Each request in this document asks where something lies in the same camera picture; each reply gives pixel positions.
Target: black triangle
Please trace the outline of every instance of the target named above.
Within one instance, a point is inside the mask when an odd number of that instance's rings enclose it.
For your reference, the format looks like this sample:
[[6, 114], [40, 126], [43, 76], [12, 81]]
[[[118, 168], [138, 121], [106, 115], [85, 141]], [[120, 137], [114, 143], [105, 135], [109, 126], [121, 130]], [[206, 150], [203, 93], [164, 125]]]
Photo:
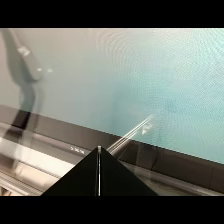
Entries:
[[100, 196], [157, 195], [105, 149], [96, 148], [42, 196], [97, 196], [99, 187]]

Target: screen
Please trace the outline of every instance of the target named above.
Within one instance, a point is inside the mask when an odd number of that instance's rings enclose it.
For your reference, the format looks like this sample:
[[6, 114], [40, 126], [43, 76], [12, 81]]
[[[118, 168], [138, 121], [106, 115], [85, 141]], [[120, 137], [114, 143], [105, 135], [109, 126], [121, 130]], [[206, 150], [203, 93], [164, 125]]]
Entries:
[[1, 105], [219, 163], [223, 72], [223, 29], [0, 31]]

